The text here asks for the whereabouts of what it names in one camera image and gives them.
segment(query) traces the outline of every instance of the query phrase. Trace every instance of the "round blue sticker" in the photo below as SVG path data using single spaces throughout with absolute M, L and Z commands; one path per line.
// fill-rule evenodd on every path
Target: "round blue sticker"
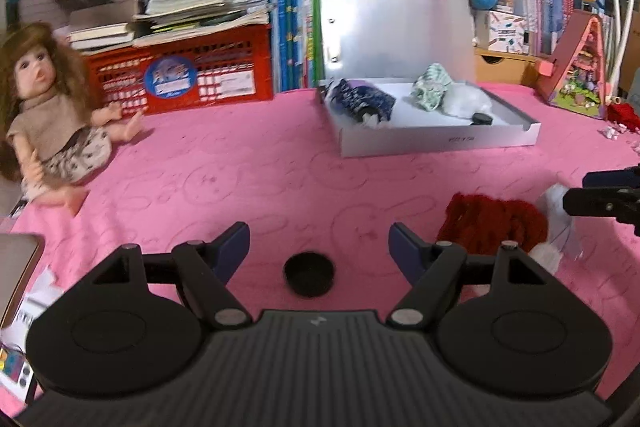
M 176 98 L 196 85 L 196 77 L 196 69 L 186 58 L 159 58 L 146 68 L 146 92 L 159 98 Z

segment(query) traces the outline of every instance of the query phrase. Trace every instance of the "black cylinder cap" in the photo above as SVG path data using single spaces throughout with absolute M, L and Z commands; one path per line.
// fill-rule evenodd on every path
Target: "black cylinder cap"
M 492 123 L 494 123 L 494 119 L 482 112 L 476 112 L 471 117 L 471 125 L 491 125 Z
M 305 298 L 320 297 L 334 285 L 334 263 L 325 255 L 305 251 L 287 259 L 284 278 L 289 288 Z

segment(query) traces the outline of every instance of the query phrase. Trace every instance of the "black round object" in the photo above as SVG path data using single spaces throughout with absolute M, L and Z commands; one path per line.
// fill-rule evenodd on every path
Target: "black round object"
M 202 334 L 188 309 L 153 295 L 146 281 L 85 278 L 33 322 L 26 350 L 45 390 L 115 397 L 179 374 Z
M 492 123 L 494 123 L 494 119 L 482 112 L 476 112 L 471 117 L 471 125 L 491 125 Z
M 438 325 L 436 341 L 466 380 L 532 399 L 594 389 L 612 349 L 595 313 L 568 290 L 545 284 L 508 284 L 454 307 Z
M 334 285 L 334 263 L 321 253 L 307 251 L 293 255 L 284 264 L 289 288 L 301 297 L 313 298 L 327 293 Z

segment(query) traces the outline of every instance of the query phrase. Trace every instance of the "doll's hand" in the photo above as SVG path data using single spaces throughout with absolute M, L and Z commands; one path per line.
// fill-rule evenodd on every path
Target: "doll's hand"
M 22 166 L 22 175 L 30 184 L 36 185 L 44 178 L 44 169 L 38 159 L 38 151 L 33 151 L 31 157 Z
M 111 102 L 107 106 L 110 120 L 122 120 L 122 104 L 120 102 Z

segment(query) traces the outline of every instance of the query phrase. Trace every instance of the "doll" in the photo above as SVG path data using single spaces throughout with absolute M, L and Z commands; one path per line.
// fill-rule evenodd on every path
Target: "doll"
M 86 77 L 84 59 L 49 25 L 19 26 L 0 48 L 2 173 L 22 175 L 28 201 L 65 206 L 73 216 L 88 195 L 77 183 L 107 164 L 112 142 L 142 129 L 141 112 L 110 123 L 122 118 L 119 103 L 92 110 Z

